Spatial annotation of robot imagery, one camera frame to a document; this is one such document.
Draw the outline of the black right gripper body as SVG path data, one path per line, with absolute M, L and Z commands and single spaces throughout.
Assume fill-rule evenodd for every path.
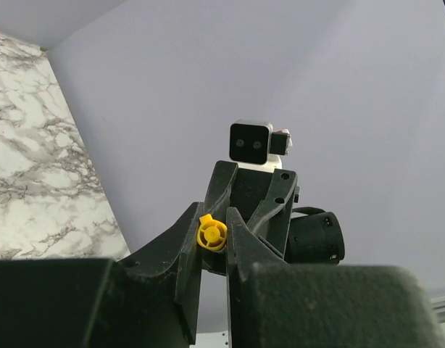
M 225 223 L 227 209 L 237 209 L 251 235 L 268 251 L 268 262 L 285 265 L 297 182 L 291 170 L 268 173 L 220 160 L 207 187 L 204 213 Z

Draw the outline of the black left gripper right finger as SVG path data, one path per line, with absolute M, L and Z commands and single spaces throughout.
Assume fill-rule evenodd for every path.
M 430 300 L 407 270 L 290 265 L 227 211 L 231 347 L 445 347 Z

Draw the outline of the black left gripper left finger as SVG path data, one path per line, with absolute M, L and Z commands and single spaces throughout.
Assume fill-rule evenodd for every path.
M 196 341 L 200 202 L 107 258 L 1 260 L 0 347 L 188 347 Z

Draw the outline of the yellow marker cap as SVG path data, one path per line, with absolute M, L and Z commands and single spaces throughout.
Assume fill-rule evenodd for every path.
M 196 232 L 198 245 L 211 252 L 222 251 L 228 237 L 226 224 L 215 220 L 211 214 L 201 216 L 199 222 L 200 225 Z

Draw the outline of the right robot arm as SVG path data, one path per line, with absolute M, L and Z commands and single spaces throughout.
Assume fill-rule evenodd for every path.
M 204 214 L 226 221 L 235 207 L 249 231 L 288 263 L 337 265 L 345 256 L 337 217 L 316 207 L 297 207 L 298 175 L 244 169 L 234 162 L 214 166 L 204 200 Z

